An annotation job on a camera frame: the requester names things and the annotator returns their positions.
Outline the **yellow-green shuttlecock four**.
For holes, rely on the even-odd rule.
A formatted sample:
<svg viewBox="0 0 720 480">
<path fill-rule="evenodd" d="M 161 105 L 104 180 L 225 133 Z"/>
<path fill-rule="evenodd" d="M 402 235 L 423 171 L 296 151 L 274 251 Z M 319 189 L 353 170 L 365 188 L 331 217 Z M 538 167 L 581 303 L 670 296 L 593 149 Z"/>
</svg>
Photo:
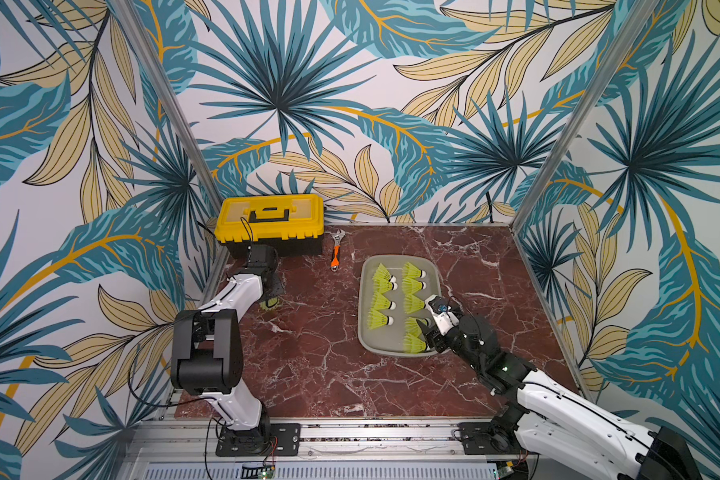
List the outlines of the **yellow-green shuttlecock four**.
<svg viewBox="0 0 720 480">
<path fill-rule="evenodd" d="M 403 338 L 403 351 L 406 354 L 423 354 L 427 349 L 427 343 L 417 335 L 406 334 Z"/>
</svg>

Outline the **yellow-green shuttlecock six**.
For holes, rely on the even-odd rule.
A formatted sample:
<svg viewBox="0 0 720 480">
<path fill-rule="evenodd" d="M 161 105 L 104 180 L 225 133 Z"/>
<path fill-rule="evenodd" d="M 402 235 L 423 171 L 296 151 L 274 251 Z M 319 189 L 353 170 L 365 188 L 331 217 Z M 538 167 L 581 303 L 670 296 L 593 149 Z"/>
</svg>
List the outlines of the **yellow-green shuttlecock six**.
<svg viewBox="0 0 720 480">
<path fill-rule="evenodd" d="M 419 318 L 408 317 L 405 320 L 405 332 L 407 335 L 419 337 L 423 334 L 422 327 L 426 327 L 427 322 Z"/>
</svg>

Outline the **yellow-green shuttlecock three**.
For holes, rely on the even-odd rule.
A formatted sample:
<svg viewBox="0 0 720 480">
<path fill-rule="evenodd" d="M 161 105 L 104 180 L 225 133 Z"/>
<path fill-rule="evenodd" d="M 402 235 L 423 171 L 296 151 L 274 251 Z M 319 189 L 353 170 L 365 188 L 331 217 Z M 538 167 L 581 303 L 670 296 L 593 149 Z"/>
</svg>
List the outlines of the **yellow-green shuttlecock three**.
<svg viewBox="0 0 720 480">
<path fill-rule="evenodd" d="M 425 302 L 416 295 L 405 295 L 403 307 L 406 314 L 414 314 L 425 308 Z"/>
</svg>

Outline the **grey plastic storage tray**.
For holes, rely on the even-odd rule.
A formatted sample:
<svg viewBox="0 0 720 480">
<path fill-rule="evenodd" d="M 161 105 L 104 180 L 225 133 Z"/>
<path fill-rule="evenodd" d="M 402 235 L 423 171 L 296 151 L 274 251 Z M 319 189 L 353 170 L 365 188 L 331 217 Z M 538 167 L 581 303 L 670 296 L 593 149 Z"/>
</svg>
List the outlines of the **grey plastic storage tray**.
<svg viewBox="0 0 720 480">
<path fill-rule="evenodd" d="M 425 300 L 431 295 L 440 295 L 441 287 L 437 267 L 431 261 L 407 255 L 377 255 L 365 261 L 360 277 L 360 287 L 358 296 L 358 338 L 363 347 L 373 353 L 379 355 L 387 355 L 394 357 L 426 357 L 436 353 L 434 350 L 427 349 L 423 354 L 406 354 L 403 351 L 403 338 L 405 332 L 405 320 L 408 317 L 419 318 L 425 320 L 430 326 L 434 326 L 434 320 L 430 312 L 426 309 L 415 312 L 414 314 L 406 314 L 403 307 L 403 299 L 406 295 L 402 290 L 402 268 L 406 262 L 412 262 L 419 268 L 422 268 L 427 276 L 420 281 L 426 283 L 426 287 L 414 294 L 418 298 Z M 374 310 L 371 308 L 371 300 L 373 295 L 373 274 L 377 266 L 382 263 L 396 277 L 397 288 L 394 291 L 385 293 L 384 295 L 396 303 L 396 308 L 389 311 L 381 311 L 394 319 L 394 323 L 376 330 L 367 328 L 367 320 L 369 314 Z"/>
</svg>

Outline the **yellow-green shuttlecock one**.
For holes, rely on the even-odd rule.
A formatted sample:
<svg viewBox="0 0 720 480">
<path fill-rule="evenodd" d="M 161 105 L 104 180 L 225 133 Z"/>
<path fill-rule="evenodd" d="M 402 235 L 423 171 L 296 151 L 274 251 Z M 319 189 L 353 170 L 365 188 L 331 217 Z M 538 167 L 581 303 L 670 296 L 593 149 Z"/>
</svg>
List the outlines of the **yellow-green shuttlecock one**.
<svg viewBox="0 0 720 480">
<path fill-rule="evenodd" d="M 404 278 L 401 286 L 406 295 L 414 295 L 422 291 L 426 287 L 426 283 L 414 278 Z"/>
</svg>

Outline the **yellow-green shuttlecock nine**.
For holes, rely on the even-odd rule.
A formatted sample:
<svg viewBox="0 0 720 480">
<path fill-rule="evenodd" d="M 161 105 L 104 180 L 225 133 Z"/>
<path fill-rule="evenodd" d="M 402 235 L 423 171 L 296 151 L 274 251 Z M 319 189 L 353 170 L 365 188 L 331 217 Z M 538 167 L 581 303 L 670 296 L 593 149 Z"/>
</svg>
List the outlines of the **yellow-green shuttlecock nine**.
<svg viewBox="0 0 720 480">
<path fill-rule="evenodd" d="M 379 312 L 389 311 L 396 308 L 396 303 L 387 298 L 384 294 L 375 293 L 371 300 L 371 308 Z"/>
</svg>

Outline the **yellow-green shuttlecock two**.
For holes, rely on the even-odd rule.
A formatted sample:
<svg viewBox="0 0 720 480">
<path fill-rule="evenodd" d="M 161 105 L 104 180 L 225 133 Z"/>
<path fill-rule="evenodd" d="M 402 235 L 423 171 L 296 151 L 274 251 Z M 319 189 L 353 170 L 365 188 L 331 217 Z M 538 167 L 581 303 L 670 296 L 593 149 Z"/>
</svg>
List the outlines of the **yellow-green shuttlecock two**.
<svg viewBox="0 0 720 480">
<path fill-rule="evenodd" d="M 427 274 L 412 262 L 406 262 L 402 268 L 402 276 L 404 279 L 423 280 Z"/>
</svg>

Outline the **yellow-green shuttlecock five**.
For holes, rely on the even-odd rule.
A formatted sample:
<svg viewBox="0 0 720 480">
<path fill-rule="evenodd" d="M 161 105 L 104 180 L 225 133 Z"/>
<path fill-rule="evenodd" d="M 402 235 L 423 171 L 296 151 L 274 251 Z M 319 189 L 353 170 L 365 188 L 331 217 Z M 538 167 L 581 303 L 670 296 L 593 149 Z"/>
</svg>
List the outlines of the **yellow-green shuttlecock five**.
<svg viewBox="0 0 720 480">
<path fill-rule="evenodd" d="M 373 292 L 376 294 L 385 294 L 390 291 L 394 291 L 397 285 L 392 280 L 375 279 L 373 281 Z"/>
</svg>

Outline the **yellow-green shuttlecock eight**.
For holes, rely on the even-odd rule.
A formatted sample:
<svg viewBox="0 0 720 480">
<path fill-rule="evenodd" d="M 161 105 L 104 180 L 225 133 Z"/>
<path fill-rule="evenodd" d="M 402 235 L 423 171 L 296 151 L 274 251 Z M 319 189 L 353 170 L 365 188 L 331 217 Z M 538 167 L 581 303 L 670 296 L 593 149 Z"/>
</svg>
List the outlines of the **yellow-green shuttlecock eight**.
<svg viewBox="0 0 720 480">
<path fill-rule="evenodd" d="M 373 274 L 373 281 L 378 282 L 396 282 L 396 277 L 389 271 L 389 269 L 382 263 L 380 263 Z"/>
</svg>

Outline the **yellow-green shuttlecock seven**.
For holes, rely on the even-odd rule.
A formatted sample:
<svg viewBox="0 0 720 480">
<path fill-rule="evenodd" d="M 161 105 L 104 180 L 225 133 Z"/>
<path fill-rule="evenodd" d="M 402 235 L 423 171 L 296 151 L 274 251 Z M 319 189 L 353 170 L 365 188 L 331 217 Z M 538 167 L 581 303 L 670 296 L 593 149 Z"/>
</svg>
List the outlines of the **yellow-green shuttlecock seven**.
<svg viewBox="0 0 720 480">
<path fill-rule="evenodd" d="M 394 319 L 384 313 L 373 310 L 367 320 L 367 328 L 369 330 L 376 330 L 385 326 L 390 326 L 394 323 Z"/>
</svg>

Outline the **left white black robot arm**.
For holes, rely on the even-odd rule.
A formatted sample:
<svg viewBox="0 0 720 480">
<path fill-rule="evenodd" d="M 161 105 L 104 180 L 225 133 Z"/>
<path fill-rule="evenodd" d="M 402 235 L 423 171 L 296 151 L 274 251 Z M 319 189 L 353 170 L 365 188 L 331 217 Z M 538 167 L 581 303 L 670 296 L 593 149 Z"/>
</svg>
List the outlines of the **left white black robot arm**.
<svg viewBox="0 0 720 480">
<path fill-rule="evenodd" d="M 272 441 L 265 407 L 242 380 L 239 323 L 250 307 L 273 296 L 277 263 L 273 247 L 250 246 L 246 263 L 219 293 L 173 322 L 172 385 L 208 402 L 224 421 L 220 455 L 262 453 Z"/>
</svg>

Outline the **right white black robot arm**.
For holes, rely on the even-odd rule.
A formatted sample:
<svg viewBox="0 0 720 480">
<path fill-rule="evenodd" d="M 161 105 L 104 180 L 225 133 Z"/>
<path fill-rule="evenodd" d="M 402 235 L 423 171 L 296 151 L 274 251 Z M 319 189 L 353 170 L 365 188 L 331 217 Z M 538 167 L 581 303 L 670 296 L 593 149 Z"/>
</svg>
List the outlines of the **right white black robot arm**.
<svg viewBox="0 0 720 480">
<path fill-rule="evenodd" d="M 453 352 L 504 410 L 489 426 L 496 449 L 517 445 L 590 479 L 698 479 L 685 438 L 669 427 L 650 430 L 605 410 L 505 350 L 479 316 L 442 311 L 418 320 L 428 346 Z"/>
</svg>

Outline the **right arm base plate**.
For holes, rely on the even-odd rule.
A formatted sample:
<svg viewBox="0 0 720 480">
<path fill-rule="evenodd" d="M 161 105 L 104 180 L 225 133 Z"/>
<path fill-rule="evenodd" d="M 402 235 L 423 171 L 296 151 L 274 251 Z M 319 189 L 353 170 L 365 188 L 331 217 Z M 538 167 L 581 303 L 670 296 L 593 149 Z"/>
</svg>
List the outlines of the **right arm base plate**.
<svg viewBox="0 0 720 480">
<path fill-rule="evenodd" d="M 492 423 L 459 423 L 454 436 L 465 455 L 510 455 L 522 450 L 513 434 Z"/>
</svg>

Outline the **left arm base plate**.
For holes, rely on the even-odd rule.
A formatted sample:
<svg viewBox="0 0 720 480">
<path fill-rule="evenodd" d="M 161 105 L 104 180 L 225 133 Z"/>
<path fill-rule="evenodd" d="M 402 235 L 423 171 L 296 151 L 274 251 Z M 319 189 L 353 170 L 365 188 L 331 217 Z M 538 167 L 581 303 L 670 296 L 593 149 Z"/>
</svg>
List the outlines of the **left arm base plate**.
<svg viewBox="0 0 720 480">
<path fill-rule="evenodd" d="M 295 457 L 300 446 L 299 423 L 262 424 L 251 430 L 221 429 L 215 449 L 218 457 Z"/>
</svg>

